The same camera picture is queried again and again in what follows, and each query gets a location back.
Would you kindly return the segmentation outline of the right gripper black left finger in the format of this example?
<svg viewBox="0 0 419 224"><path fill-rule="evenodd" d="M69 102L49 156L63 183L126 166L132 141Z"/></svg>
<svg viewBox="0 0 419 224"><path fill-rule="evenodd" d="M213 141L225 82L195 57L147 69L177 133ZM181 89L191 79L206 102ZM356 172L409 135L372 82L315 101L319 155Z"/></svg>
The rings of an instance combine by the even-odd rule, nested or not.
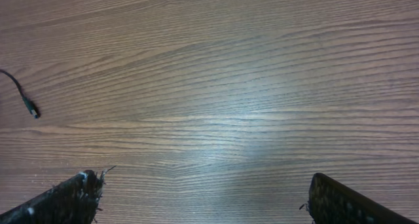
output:
<svg viewBox="0 0 419 224"><path fill-rule="evenodd" d="M29 201L1 214L1 224L91 224L105 185L108 169L98 174L93 170L53 186Z"/></svg>

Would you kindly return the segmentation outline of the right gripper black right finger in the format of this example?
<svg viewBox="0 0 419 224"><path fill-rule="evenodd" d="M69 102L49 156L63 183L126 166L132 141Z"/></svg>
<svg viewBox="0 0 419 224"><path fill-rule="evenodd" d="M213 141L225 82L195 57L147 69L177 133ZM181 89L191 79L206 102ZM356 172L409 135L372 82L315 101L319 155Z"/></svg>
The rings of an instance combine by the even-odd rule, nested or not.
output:
<svg viewBox="0 0 419 224"><path fill-rule="evenodd" d="M322 173L313 175L301 208L315 224L417 224Z"/></svg>

